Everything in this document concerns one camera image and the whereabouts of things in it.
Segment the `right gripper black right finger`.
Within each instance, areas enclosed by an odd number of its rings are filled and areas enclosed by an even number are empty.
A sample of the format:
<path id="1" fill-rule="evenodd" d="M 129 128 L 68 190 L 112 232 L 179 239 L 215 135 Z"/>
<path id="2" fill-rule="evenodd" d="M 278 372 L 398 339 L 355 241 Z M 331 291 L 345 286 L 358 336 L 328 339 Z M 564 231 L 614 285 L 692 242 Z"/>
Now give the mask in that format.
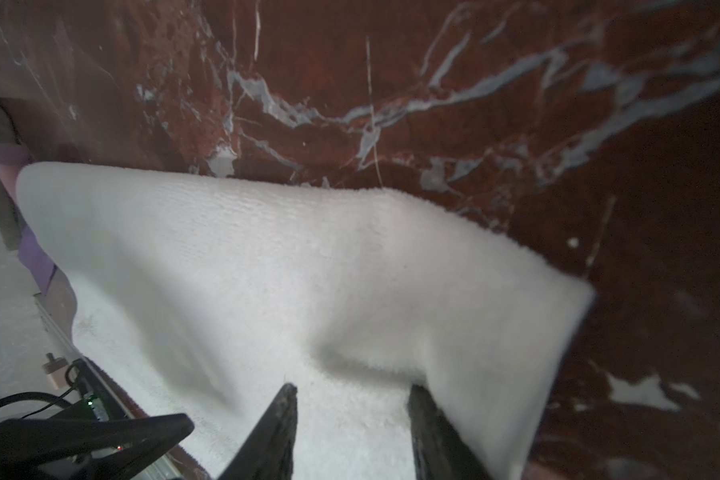
<path id="1" fill-rule="evenodd" d="M 407 410 L 418 480 L 491 479 L 426 388 L 411 388 Z"/>

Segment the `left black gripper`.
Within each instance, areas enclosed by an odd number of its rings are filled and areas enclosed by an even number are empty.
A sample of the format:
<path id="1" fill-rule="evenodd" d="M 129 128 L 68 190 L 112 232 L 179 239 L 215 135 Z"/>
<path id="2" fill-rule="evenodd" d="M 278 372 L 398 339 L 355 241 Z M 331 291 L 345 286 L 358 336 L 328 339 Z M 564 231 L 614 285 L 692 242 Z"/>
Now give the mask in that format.
<path id="1" fill-rule="evenodd" d="M 131 479 L 194 430 L 185 414 L 0 423 L 0 479 Z"/>

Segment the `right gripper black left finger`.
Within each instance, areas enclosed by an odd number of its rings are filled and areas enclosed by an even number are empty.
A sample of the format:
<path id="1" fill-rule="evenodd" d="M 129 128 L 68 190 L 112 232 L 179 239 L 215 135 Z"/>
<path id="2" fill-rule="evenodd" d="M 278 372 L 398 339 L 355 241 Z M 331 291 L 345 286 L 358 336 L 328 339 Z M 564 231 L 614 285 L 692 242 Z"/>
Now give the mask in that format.
<path id="1" fill-rule="evenodd" d="M 286 383 L 219 479 L 291 479 L 297 425 L 297 387 Z"/>

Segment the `white towel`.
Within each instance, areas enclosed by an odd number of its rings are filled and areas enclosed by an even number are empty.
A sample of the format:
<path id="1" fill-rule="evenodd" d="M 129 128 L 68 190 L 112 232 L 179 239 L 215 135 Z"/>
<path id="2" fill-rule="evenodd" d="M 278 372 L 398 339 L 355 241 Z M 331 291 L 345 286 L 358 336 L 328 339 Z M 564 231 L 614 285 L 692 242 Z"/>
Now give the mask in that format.
<path id="1" fill-rule="evenodd" d="M 220 474 L 286 383 L 298 479 L 410 479 L 425 386 L 517 479 L 595 297 L 510 238 L 391 189 L 42 162 L 20 210 L 67 276 L 72 341 Z"/>

